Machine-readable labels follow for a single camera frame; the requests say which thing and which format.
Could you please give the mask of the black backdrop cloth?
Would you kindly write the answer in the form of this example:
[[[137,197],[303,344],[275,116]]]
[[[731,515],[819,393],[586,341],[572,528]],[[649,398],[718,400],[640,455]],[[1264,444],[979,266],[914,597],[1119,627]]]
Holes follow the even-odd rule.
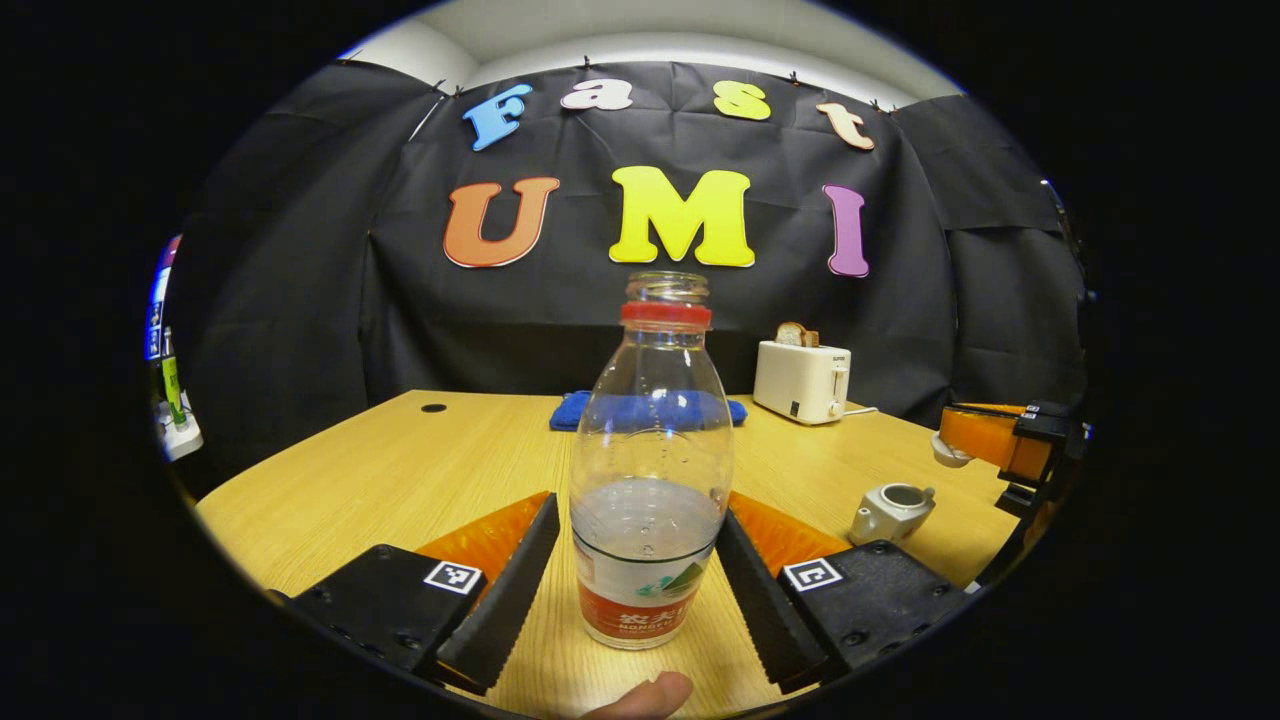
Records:
[[[677,61],[448,96],[337,63],[244,132],[183,227],[164,322],[204,443],[180,477],[205,496],[408,389],[589,389],[644,270],[709,281],[732,395],[782,322],[851,351],[851,401],[924,427],[1085,388],[1059,200],[966,96],[886,111]]]

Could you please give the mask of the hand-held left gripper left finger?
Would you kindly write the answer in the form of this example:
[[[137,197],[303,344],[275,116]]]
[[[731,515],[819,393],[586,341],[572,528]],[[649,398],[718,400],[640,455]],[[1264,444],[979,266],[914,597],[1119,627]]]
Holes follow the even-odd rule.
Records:
[[[515,648],[559,533],[557,496],[539,492],[416,551],[375,544],[283,602],[389,667],[485,694]]]

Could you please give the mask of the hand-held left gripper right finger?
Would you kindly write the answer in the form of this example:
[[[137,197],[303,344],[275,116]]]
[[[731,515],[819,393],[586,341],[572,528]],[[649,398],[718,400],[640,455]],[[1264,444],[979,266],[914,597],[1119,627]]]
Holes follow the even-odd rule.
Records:
[[[733,491],[716,551],[769,683],[791,693],[911,647],[973,596],[897,544],[850,544]]]

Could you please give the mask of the wall screen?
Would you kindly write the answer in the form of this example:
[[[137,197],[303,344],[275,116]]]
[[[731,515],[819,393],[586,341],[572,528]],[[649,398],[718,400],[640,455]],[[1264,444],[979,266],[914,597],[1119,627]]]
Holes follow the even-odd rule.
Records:
[[[164,307],[166,288],[175,261],[183,234],[173,236],[163,250],[155,269],[154,282],[150,290],[147,315],[145,322],[143,356],[150,361],[156,361],[163,355],[164,348]]]

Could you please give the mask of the white toaster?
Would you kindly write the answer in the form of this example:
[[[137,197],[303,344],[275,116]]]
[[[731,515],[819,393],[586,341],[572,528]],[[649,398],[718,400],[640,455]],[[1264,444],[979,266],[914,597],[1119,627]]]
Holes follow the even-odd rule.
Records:
[[[762,341],[751,398],[804,425],[833,423],[846,413],[850,369],[847,348]]]

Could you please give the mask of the white ceramic teacup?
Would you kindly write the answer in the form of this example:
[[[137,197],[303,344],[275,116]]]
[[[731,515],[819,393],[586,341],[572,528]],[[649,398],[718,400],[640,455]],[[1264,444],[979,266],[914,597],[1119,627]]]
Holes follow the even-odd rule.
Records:
[[[888,483],[869,489],[861,498],[847,532],[849,541],[901,543],[910,538],[936,507],[934,488]]]

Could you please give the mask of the blue towel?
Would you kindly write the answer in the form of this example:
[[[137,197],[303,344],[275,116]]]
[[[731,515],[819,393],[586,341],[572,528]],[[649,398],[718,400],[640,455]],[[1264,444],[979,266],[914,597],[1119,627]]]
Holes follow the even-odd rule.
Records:
[[[717,397],[700,391],[658,395],[603,395],[594,400],[589,389],[564,395],[549,419],[553,430],[573,432],[588,418],[613,432],[644,429],[699,430],[719,407]]]

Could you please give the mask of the clear plastic water bottle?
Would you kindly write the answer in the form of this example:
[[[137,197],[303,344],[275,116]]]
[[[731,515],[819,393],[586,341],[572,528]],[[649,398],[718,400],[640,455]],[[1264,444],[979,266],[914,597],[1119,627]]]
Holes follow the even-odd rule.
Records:
[[[689,616],[733,479],[733,419],[707,351],[703,275],[631,274],[622,338],[579,419],[570,527],[588,634],[671,641]]]

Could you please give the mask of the white plastic box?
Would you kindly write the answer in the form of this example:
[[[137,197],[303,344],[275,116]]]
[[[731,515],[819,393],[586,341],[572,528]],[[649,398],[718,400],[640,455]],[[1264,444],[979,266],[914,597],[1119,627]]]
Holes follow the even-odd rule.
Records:
[[[154,420],[156,421],[157,437],[163,454],[169,462],[191,455],[204,446],[204,436],[198,424],[198,418],[191,407],[188,392],[180,392],[180,409],[186,419],[178,423],[172,413],[172,405],[163,400],[156,404]]]

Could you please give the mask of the green bottle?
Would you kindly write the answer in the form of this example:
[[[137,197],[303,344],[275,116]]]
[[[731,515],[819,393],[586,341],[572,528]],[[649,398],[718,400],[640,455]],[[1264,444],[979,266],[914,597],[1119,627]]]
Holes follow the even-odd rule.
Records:
[[[165,325],[163,329],[161,377],[174,429],[182,432],[188,425],[188,415],[183,404],[173,333],[169,325]]]

